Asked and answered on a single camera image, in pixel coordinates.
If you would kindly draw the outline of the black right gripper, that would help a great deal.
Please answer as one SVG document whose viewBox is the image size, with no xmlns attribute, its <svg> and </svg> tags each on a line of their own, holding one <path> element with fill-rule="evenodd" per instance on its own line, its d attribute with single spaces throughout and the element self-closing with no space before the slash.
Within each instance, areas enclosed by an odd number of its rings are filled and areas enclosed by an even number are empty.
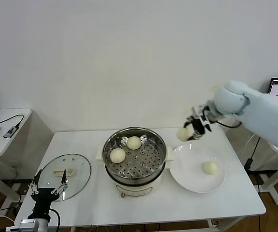
<svg viewBox="0 0 278 232">
<path fill-rule="evenodd" d="M 186 118 L 183 127 L 187 128 L 187 126 L 193 124 L 193 122 L 195 132 L 188 138 L 188 141 L 199 140 L 205 134 L 206 130 L 211 132 L 210 122 L 205 116 L 199 116 L 197 118 L 189 116 Z"/>
</svg>

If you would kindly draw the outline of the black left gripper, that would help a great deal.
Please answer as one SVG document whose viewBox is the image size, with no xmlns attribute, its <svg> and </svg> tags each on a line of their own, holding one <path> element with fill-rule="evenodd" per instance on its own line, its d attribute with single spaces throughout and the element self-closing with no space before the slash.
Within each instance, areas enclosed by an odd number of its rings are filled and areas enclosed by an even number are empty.
<svg viewBox="0 0 278 232">
<path fill-rule="evenodd" d="M 63 172 L 61 184 L 57 188 L 38 188 L 38 182 L 42 173 L 40 169 L 34 176 L 32 182 L 28 185 L 31 189 L 31 197 L 35 201 L 32 214 L 28 219 L 50 219 L 49 209 L 51 203 L 58 199 L 58 193 L 63 193 L 67 189 L 66 169 Z"/>
</svg>

